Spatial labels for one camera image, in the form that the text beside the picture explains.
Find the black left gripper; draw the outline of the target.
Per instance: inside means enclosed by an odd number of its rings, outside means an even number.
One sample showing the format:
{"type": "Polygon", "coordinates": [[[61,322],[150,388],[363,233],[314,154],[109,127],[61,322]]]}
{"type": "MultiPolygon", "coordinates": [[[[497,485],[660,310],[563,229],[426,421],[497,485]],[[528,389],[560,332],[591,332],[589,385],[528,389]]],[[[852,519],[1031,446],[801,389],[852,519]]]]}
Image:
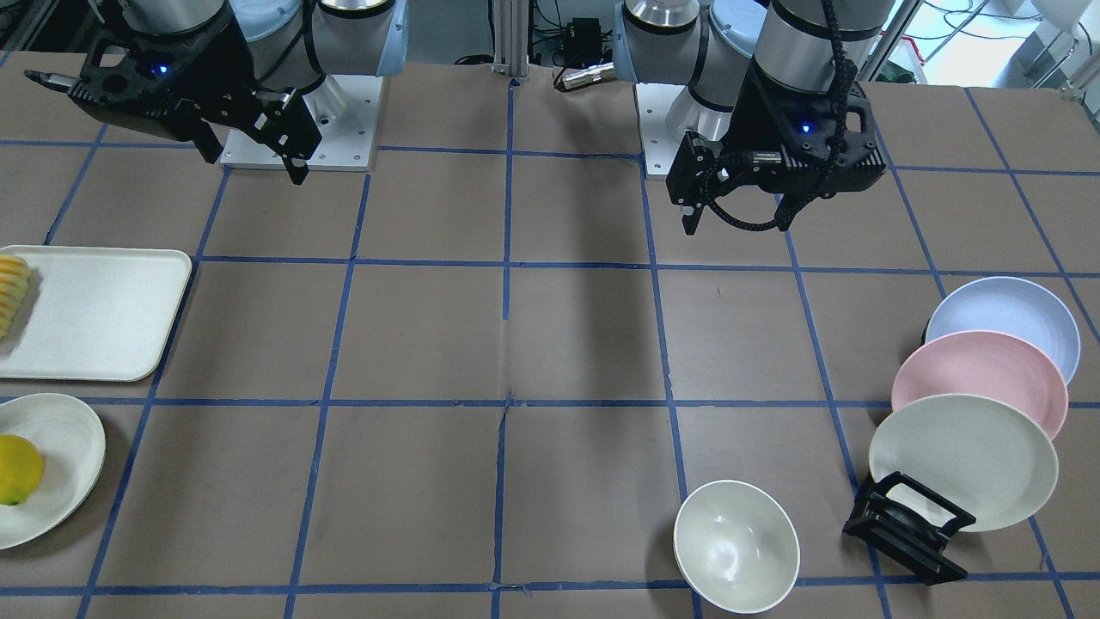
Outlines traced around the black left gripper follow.
{"type": "MultiPolygon", "coordinates": [[[[825,181],[823,194],[865,191],[887,169],[870,102],[857,82],[850,86],[846,113],[858,118],[857,126],[842,133],[838,168],[825,181]]],[[[714,142],[685,133],[668,172],[667,192],[681,207],[685,235],[696,234],[706,209],[704,180],[718,195],[745,185],[767,194],[809,194],[828,167],[835,128],[829,93],[800,93],[751,62],[725,136],[714,142]]]]}

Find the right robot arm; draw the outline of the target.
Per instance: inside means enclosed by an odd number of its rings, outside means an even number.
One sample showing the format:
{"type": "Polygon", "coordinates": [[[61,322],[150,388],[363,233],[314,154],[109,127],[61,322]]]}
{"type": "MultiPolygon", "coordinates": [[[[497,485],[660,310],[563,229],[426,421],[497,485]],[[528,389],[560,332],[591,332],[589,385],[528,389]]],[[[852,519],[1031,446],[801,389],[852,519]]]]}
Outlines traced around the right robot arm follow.
{"type": "Polygon", "coordinates": [[[266,146],[300,185],[322,144],[317,91],[407,58],[405,1],[94,1],[78,76],[28,71],[111,126],[223,155],[216,126],[266,146]]]}

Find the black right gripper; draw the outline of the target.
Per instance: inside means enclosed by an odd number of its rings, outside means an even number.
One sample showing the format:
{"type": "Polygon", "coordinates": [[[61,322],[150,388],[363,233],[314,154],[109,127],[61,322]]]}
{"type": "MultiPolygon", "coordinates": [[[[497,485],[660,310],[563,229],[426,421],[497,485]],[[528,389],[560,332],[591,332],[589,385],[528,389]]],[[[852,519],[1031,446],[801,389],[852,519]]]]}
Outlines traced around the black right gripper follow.
{"type": "Polygon", "coordinates": [[[195,144],[209,164],[223,155],[213,126],[233,128],[278,154],[301,187],[321,134],[296,88],[260,86],[234,16],[212,16],[180,35],[150,35],[116,22],[95,40],[67,97],[89,117],[195,144]]]}

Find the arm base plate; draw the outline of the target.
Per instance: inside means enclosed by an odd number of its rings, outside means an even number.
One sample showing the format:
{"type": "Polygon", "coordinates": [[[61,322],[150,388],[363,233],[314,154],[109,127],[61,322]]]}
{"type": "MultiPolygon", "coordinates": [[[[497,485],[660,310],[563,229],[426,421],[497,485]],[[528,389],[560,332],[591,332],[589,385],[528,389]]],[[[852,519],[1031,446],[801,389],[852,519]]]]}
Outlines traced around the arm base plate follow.
{"type": "Polygon", "coordinates": [[[730,129],[730,111],[703,106],[685,85],[637,82],[635,95],[644,141],[645,176],[649,180],[664,179],[688,131],[719,141],[730,129]]]}
{"type": "MultiPolygon", "coordinates": [[[[307,93],[321,141],[308,161],[311,172],[370,172],[386,79],[381,76],[329,75],[307,93]]],[[[278,154],[233,129],[219,163],[229,169],[282,172],[278,154]]]]}

